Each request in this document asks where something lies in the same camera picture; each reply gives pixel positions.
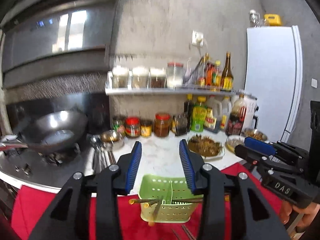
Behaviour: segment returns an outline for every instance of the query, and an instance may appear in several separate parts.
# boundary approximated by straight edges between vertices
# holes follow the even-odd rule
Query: gas stove
[[[86,134],[73,147],[46,155],[12,149],[0,154],[0,171],[34,184],[62,187],[74,172],[84,171],[91,149]]]

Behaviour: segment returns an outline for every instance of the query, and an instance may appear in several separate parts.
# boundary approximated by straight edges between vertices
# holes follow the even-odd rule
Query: white plate
[[[201,155],[201,157],[204,159],[204,160],[208,160],[208,161],[214,161],[214,160],[219,160],[219,159],[222,159],[223,157],[224,157],[224,155],[225,155],[225,150],[224,150],[224,146],[222,145],[222,143],[221,142],[218,142],[218,143],[220,143],[220,146],[222,147],[221,148],[221,150],[220,150],[220,152],[218,153],[218,155],[216,155],[216,156],[211,156],[211,157],[205,157],[205,156],[202,156]]]

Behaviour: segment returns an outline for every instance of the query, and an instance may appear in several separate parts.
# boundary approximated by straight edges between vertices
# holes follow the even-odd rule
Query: marble countertop
[[[183,168],[179,157],[179,142],[180,140],[188,139],[195,134],[195,132],[190,132],[185,136],[175,137],[174,134],[170,132],[169,136],[166,138],[157,138],[154,135],[152,135],[150,138],[138,138],[138,141],[142,143],[142,158],[140,161],[135,184],[130,194],[137,194],[139,192],[142,177],[145,174],[153,174],[157,176],[173,178],[184,177]],[[225,141],[227,140],[227,136],[222,131],[220,131],[218,134],[203,131],[201,134],[210,136],[212,139],[222,142],[223,146]],[[124,147],[113,152],[116,161],[120,158],[121,155],[131,152],[135,141],[135,139],[125,138]],[[223,156],[223,158],[218,160],[205,160],[205,162],[212,164],[219,170],[223,170],[242,160],[241,158],[235,156],[235,154],[230,152],[226,147],[224,147],[224,151],[225,155]],[[92,148],[92,150],[88,153],[87,161],[84,165],[84,170],[82,171],[85,176],[93,174],[93,154],[94,150]],[[60,190],[60,188],[56,187],[48,187],[30,183],[25,180],[19,180],[17,178],[8,176],[1,171],[0,179],[17,188],[20,188],[22,185],[26,185],[32,188],[52,193],[57,193]]]

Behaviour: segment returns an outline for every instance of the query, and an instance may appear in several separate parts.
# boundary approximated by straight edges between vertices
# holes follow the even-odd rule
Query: red tablecloth
[[[243,166],[236,163],[233,166],[224,169],[222,172],[230,175],[237,175],[239,172],[246,172],[257,187],[261,190],[262,194],[269,201],[274,210],[278,213],[281,206],[281,200],[266,190],[260,185],[260,182],[255,179]],[[20,236],[22,240],[27,240],[30,232],[41,217],[42,213],[48,207],[55,194],[32,189],[23,186],[19,190],[16,198],[11,226]],[[130,198],[137,198],[137,196],[126,196],[118,198],[118,208],[120,216],[120,224],[124,240],[176,240],[175,235],[172,233],[172,228],[180,235],[182,240],[188,240],[188,237],[181,228],[181,224],[165,224],[156,223],[154,227],[149,227],[148,223],[140,218],[140,205],[129,205]],[[90,207],[89,219],[89,233],[90,240],[95,240],[95,210],[96,199],[92,198]],[[230,209],[229,203],[226,202],[226,228],[225,239],[230,239]],[[185,223],[188,229],[197,235],[199,222],[201,218],[201,205],[199,205],[193,212],[190,220]]]

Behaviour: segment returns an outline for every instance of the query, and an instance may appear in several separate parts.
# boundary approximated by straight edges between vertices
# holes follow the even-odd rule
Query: white refrigerator
[[[269,141],[287,142],[294,130],[302,87],[299,28],[248,28],[247,41],[244,91],[258,98],[257,129]]]

